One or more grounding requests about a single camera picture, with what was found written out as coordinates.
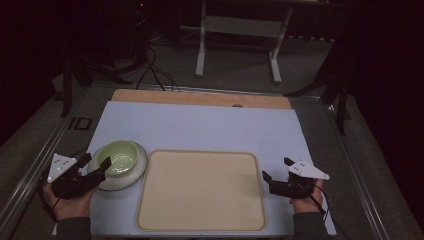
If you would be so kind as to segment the wooden table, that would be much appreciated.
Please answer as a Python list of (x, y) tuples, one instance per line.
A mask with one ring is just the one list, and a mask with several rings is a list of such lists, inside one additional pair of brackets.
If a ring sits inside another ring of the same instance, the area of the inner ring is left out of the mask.
[(200, 93), (156, 90), (118, 89), (112, 101), (202, 106), (291, 109), (290, 101), (280, 96), (262, 96), (229, 93)]

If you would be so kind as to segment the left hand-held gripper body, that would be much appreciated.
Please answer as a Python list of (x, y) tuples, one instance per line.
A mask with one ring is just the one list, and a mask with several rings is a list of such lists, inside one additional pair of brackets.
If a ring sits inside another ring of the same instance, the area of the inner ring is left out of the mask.
[(56, 198), (69, 200), (82, 197), (106, 180), (106, 174), (103, 175), (99, 167), (86, 175), (80, 175), (81, 168), (77, 160), (57, 153), (53, 155), (47, 182), (51, 184)]

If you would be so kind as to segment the metal floor rail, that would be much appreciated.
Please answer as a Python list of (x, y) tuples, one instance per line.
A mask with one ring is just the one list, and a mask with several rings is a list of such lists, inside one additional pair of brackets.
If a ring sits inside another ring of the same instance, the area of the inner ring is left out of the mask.
[(336, 107), (325, 109), (340, 159), (335, 162), (331, 210), (340, 237), (345, 240), (391, 240), (379, 206), (386, 170), (356, 101), (347, 101), (344, 130), (335, 125)]
[(0, 148), (0, 238), (9, 239), (19, 225), (40, 174), (88, 92), (83, 87), (74, 93), (64, 117), (61, 103), (49, 100)]

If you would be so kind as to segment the black tripod stand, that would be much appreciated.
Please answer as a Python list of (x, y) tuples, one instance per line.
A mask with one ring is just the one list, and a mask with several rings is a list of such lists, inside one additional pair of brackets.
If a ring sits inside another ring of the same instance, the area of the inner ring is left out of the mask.
[(348, 40), (336, 40), (319, 68), (314, 81), (299, 90), (284, 94), (285, 97), (296, 98), (325, 86), (320, 101), (323, 105), (330, 106), (335, 100), (338, 100), (335, 123), (342, 136), (345, 135), (344, 119), (348, 86), (354, 70), (356, 53), (355, 45)]

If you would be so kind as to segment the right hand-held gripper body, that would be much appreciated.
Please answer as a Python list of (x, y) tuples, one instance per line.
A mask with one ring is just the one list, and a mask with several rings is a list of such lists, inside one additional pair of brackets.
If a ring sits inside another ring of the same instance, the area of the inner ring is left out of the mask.
[(313, 193), (316, 180), (330, 179), (329, 174), (304, 160), (297, 161), (294, 165), (287, 167), (288, 178), (286, 182), (273, 179), (273, 182), (268, 184), (271, 194), (292, 199), (304, 199)]

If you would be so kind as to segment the green bowl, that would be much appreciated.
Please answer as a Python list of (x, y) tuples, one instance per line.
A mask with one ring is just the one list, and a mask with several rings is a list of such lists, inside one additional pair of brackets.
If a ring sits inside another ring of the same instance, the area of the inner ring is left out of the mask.
[(128, 173), (138, 160), (138, 151), (131, 141), (118, 140), (103, 146), (98, 152), (98, 164), (110, 158), (111, 166), (106, 170), (109, 176)]

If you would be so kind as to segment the person's right hand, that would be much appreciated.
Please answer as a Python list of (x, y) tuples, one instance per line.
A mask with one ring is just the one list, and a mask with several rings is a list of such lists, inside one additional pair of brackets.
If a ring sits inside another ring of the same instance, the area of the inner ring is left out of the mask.
[(289, 201), (296, 214), (322, 212), (323, 195), (321, 193), (321, 189), (323, 187), (323, 183), (324, 181), (322, 179), (316, 180), (314, 191), (309, 197), (304, 199), (291, 199)]

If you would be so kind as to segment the white plate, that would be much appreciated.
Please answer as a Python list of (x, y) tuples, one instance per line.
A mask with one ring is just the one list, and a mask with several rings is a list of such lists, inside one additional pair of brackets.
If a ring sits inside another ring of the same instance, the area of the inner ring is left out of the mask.
[[(135, 166), (128, 173), (119, 176), (109, 176), (106, 174), (106, 180), (100, 183), (99, 189), (104, 191), (121, 190), (131, 186), (133, 183), (138, 181), (144, 174), (148, 163), (148, 156), (141, 145), (136, 142), (133, 143), (135, 144), (138, 151), (138, 160)], [(92, 172), (99, 167), (100, 164), (98, 164), (97, 162), (99, 150), (96, 151), (94, 156), (92, 157), (92, 160), (88, 165), (88, 172)]]

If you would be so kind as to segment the white metal table frame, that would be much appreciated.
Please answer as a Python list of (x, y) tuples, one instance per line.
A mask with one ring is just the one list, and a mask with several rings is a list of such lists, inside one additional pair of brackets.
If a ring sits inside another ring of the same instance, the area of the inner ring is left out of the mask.
[(206, 56), (206, 33), (225, 33), (256, 37), (275, 38), (276, 45), (268, 53), (271, 73), (275, 84), (281, 84), (282, 78), (278, 64), (278, 54), (283, 43), (293, 9), (288, 8), (282, 21), (253, 20), (234, 17), (214, 16), (207, 14), (207, 0), (202, 0), (200, 21), (200, 43), (197, 55), (195, 76), (204, 74)]

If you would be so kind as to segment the beige tray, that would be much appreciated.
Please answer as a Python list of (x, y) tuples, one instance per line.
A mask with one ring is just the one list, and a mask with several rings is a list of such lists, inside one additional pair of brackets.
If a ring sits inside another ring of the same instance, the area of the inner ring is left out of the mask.
[(266, 213), (256, 157), (245, 152), (156, 150), (139, 204), (145, 231), (260, 231)]

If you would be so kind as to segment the white table mat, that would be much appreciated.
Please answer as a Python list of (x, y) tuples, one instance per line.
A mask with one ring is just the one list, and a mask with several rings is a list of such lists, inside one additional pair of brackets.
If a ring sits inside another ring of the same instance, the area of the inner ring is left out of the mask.
[(293, 110), (110, 101), (106, 104), (88, 147), (95, 154), (116, 140), (141, 145), (147, 156), (156, 150), (245, 152), (257, 159), (262, 183), (266, 226), (260, 231), (163, 232), (145, 231), (137, 224), (144, 174), (117, 191), (99, 190), (91, 201), (91, 232), (107, 237), (280, 237), (293, 232), (288, 200), (270, 194), (265, 171), (284, 181), (288, 167), (312, 159)]

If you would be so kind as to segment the person's left hand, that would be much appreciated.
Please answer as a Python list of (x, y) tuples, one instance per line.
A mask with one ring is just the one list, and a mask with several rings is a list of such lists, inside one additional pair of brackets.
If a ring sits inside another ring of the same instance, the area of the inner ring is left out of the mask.
[(56, 198), (48, 183), (43, 184), (42, 190), (48, 209), (52, 211), (56, 220), (60, 221), (68, 218), (89, 217), (91, 199), (97, 188), (91, 189), (82, 197), (69, 200)]

